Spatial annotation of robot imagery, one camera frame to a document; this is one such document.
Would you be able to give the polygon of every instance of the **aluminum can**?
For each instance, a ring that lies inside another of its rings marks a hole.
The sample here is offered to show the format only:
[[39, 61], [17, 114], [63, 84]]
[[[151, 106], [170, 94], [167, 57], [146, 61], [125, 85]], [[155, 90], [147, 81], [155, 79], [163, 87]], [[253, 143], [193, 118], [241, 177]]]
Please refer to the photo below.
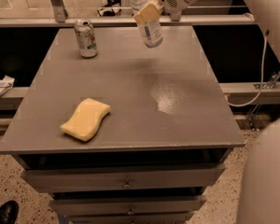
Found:
[[81, 56], [86, 58], [96, 56], [98, 51], [91, 20], [77, 20], [74, 29]]

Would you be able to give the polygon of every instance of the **floor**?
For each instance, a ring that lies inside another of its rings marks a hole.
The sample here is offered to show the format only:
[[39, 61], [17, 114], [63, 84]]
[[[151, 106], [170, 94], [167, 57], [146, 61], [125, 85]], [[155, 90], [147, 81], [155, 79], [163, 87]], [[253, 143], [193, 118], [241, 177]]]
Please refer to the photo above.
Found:
[[[205, 191], [207, 202], [187, 224], [233, 224], [240, 194], [241, 178], [253, 141], [270, 121], [259, 119], [259, 130], [247, 129], [238, 120], [245, 136], [245, 147], [236, 148], [226, 159], [226, 170], [213, 187]], [[0, 155], [0, 205], [15, 200], [20, 205], [16, 224], [58, 224], [57, 215], [49, 208], [50, 196], [39, 194], [21, 179], [22, 168], [10, 156]]]

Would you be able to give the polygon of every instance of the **black shoe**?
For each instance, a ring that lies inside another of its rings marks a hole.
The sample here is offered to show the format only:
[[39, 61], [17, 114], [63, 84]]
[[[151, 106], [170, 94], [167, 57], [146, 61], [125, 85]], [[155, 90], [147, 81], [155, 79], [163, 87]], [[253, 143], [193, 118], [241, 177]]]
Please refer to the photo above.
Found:
[[15, 201], [4, 203], [0, 207], [0, 224], [14, 224], [19, 212], [19, 205]]

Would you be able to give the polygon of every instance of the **sponge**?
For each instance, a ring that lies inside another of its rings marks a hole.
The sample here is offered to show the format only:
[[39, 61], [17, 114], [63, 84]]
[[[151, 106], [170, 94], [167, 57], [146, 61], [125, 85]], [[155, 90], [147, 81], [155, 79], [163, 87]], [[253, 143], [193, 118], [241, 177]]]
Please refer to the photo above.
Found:
[[64, 133], [86, 142], [95, 136], [102, 119], [110, 111], [110, 105], [87, 98], [77, 106], [72, 117], [61, 125], [61, 129]]
[[161, 16], [159, 10], [153, 2], [147, 3], [133, 18], [138, 24], [145, 24], [157, 20]]

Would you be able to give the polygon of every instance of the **cable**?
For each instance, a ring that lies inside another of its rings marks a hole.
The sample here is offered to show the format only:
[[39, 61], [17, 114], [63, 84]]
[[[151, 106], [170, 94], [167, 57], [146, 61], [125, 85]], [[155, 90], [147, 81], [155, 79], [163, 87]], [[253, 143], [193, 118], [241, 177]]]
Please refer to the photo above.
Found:
[[260, 87], [259, 87], [259, 92], [258, 92], [258, 94], [257, 94], [251, 101], [249, 101], [248, 103], [241, 104], [241, 105], [232, 104], [232, 103], [230, 103], [230, 102], [227, 100], [228, 105], [233, 106], [233, 107], [243, 107], [243, 106], [252, 104], [253, 102], [255, 102], [255, 101], [259, 98], [259, 96], [260, 96], [260, 94], [261, 94], [261, 91], [262, 91], [262, 85], [263, 85], [264, 59], [265, 59], [265, 52], [266, 52], [266, 49], [267, 49], [267, 44], [268, 44], [268, 38], [267, 38], [267, 36], [265, 35], [265, 36], [264, 36], [263, 52], [262, 52], [262, 60], [261, 60], [261, 79], [260, 79]]

